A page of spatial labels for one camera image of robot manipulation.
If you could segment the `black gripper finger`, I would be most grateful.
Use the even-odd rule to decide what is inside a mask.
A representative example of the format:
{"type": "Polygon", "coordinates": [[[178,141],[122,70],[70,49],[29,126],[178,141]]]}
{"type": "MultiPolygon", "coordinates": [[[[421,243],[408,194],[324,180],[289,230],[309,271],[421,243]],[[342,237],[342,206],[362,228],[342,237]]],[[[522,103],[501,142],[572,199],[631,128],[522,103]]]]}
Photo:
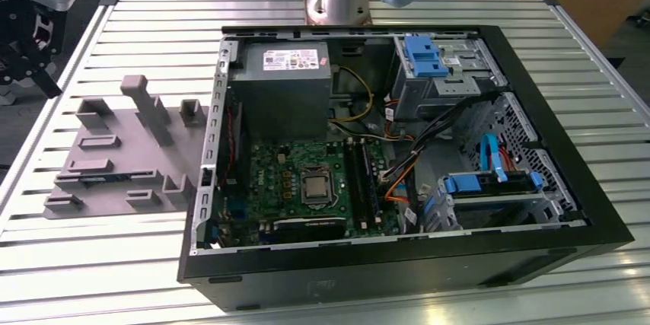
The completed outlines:
{"type": "Polygon", "coordinates": [[[47,98],[62,94],[51,73],[57,70],[54,56],[62,51],[65,35],[66,12],[38,12],[34,25],[29,29],[27,55],[35,68],[33,80],[47,98]]]}
{"type": "Polygon", "coordinates": [[[2,51],[2,85],[26,78],[26,59],[17,51],[2,51]]]}

